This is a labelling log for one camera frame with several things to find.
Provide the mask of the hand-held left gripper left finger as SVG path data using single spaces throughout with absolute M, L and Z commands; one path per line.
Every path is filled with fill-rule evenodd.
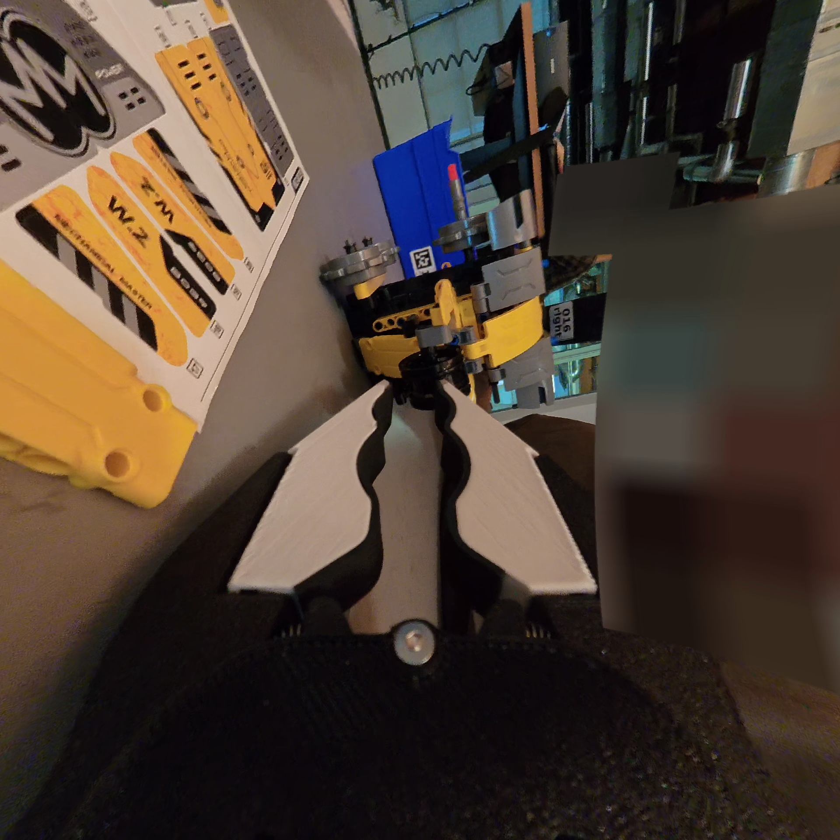
M 382 572 L 380 505 L 373 484 L 392 422 L 387 381 L 374 385 L 289 451 L 289 463 L 227 590 L 318 597 L 351 608 Z

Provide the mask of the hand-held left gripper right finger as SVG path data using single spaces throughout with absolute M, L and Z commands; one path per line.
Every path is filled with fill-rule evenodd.
M 449 382 L 438 385 L 444 487 L 440 559 L 468 608 L 595 595 L 597 583 L 545 477 L 548 460 Z

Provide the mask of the yellow toy building-block vehicle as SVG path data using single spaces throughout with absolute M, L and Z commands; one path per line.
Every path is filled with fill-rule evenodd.
M 477 402 L 476 379 L 516 392 L 520 404 L 553 401 L 553 349 L 545 325 L 546 296 L 539 234 L 543 211 L 525 190 L 487 213 L 470 215 L 456 165 L 448 168 L 455 220 L 430 248 L 412 257 L 463 255 L 387 287 L 396 263 L 390 241 L 344 253 L 320 267 L 320 281 L 340 299 L 360 362 L 375 381 L 392 387 L 395 402 L 434 408 L 440 382 Z

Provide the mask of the checked cloth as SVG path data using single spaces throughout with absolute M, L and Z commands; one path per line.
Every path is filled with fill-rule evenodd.
M 612 258 L 612 255 L 564 255 L 546 258 L 543 261 L 545 294 L 548 295 L 567 286 L 594 266 L 606 263 Z

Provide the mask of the blue plastic bin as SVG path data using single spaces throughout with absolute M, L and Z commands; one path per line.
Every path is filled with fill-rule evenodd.
M 456 168 L 462 188 L 463 167 L 450 148 L 452 119 L 373 159 L 399 260 L 407 279 L 441 268 L 445 254 L 434 244 L 439 229 L 456 220 L 448 169 Z

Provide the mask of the wooden board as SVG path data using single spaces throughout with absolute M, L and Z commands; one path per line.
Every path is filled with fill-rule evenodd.
M 539 104 L 537 95 L 536 62 L 533 47 L 533 20 L 532 5 L 530 2 L 522 2 L 519 11 L 521 13 L 522 31 L 522 57 L 524 68 L 524 82 L 526 91 L 528 133 L 532 139 L 540 132 L 539 127 Z M 531 174 L 532 174 L 532 195 L 535 206 L 535 217 L 537 221 L 538 238 L 545 236 L 544 200 L 543 200 L 543 174 L 542 157 L 540 148 L 531 151 Z

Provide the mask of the dark device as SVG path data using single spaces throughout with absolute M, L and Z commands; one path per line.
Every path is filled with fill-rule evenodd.
M 544 146 L 563 141 L 569 119 L 569 27 L 563 21 L 533 34 L 540 127 L 536 135 Z M 529 141 L 519 9 L 504 36 L 488 47 L 468 94 L 474 114 L 484 120 L 483 145 L 460 155 L 472 178 L 488 172 L 489 161 L 503 157 L 509 147 L 526 152 L 536 147 Z

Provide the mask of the yellow plastic panel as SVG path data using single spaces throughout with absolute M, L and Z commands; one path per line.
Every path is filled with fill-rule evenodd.
M 139 508 L 172 491 L 196 422 L 160 385 L 1 266 L 1 456 Z

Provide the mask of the printed sticker sheet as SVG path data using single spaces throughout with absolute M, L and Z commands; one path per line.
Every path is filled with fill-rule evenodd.
M 308 184 L 231 2 L 1 2 L 1 257 L 199 427 Z

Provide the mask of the metal machine frame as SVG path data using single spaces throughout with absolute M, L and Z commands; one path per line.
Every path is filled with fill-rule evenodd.
M 838 1 L 555 6 L 567 163 L 674 154 L 678 208 L 838 184 Z

